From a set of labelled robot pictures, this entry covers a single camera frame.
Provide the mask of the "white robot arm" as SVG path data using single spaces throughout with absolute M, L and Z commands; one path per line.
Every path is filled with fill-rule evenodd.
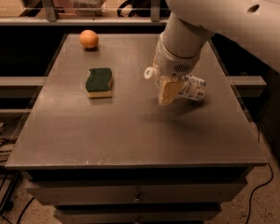
M 192 93 L 186 76 L 199 61 L 204 43 L 220 34 L 280 74 L 280 0 L 166 0 L 171 10 L 147 79 L 159 85 L 159 103 Z

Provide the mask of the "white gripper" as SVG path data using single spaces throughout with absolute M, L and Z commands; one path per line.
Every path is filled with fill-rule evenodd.
M 184 82 L 178 78 L 189 74 L 200 59 L 200 54 L 184 58 L 174 55 L 160 35 L 152 67 L 157 70 L 155 80 L 160 81 L 159 104 L 169 105 L 181 91 Z

